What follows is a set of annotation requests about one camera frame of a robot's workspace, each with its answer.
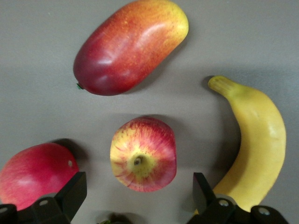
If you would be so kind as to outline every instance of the yellow banana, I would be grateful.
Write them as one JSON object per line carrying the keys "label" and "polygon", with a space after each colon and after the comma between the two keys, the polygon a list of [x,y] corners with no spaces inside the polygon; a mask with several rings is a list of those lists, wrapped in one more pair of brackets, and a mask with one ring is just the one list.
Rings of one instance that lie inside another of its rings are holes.
{"label": "yellow banana", "polygon": [[232,197],[250,211],[275,183],[285,159],[286,132],[282,116],[263,92],[214,76],[208,86],[230,103],[240,126],[241,146],[236,160],[213,189]]}

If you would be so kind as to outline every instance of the red and yellow apple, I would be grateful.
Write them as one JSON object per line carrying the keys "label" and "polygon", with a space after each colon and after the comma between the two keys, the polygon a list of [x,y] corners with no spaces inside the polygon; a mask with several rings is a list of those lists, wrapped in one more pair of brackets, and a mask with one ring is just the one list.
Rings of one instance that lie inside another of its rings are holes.
{"label": "red and yellow apple", "polygon": [[78,171],[71,152],[59,144],[24,149],[0,171],[0,199],[22,210],[43,195],[57,193]]}
{"label": "red and yellow apple", "polygon": [[188,19],[169,0],[137,0],[120,8],[76,55],[78,85],[104,96],[124,93],[146,78],[187,36]]}
{"label": "red and yellow apple", "polygon": [[114,176],[125,186],[142,192],[159,190],[177,173],[173,130],[153,117],[138,117],[113,136],[110,161]]}

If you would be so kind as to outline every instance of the apple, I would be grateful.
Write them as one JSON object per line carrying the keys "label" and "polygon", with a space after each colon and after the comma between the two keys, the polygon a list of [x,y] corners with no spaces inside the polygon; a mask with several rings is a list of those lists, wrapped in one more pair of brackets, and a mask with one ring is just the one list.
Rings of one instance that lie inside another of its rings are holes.
{"label": "apple", "polygon": [[90,93],[124,93],[146,78],[187,36],[188,19],[169,0],[133,1],[111,15],[76,55],[78,86]]}
{"label": "apple", "polygon": [[130,189],[159,190],[177,173],[174,132],[153,117],[132,119],[114,134],[110,161],[114,176]]}
{"label": "apple", "polygon": [[59,144],[24,149],[0,171],[0,200],[22,210],[43,195],[57,193],[78,171],[72,153]]}

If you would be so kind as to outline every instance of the banana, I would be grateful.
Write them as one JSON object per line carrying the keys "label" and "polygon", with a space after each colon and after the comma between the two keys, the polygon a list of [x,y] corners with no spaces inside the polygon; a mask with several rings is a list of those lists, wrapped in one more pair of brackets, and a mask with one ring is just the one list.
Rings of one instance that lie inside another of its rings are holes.
{"label": "banana", "polygon": [[272,100],[257,89],[224,76],[212,77],[208,86],[228,100],[241,131],[236,160],[213,191],[250,212],[272,188],[284,163],[284,121]]}

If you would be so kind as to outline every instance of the gray table surface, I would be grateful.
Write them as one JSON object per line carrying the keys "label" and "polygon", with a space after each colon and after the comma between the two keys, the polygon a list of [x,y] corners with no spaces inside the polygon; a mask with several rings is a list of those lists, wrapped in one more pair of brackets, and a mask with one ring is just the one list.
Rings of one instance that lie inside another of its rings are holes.
{"label": "gray table surface", "polygon": [[[283,169],[263,204],[298,223],[299,1],[174,0],[185,11],[185,41],[139,86],[113,97],[76,87],[74,57],[128,0],[0,0],[0,168],[17,152],[66,138],[78,147],[88,196],[73,224],[112,212],[135,223],[184,224],[193,211],[192,174],[214,186],[238,152],[240,132],[227,101],[207,88],[222,74],[265,92],[287,129]],[[122,124],[155,115],[176,134],[178,173],[166,188],[134,192],[110,168]]]}

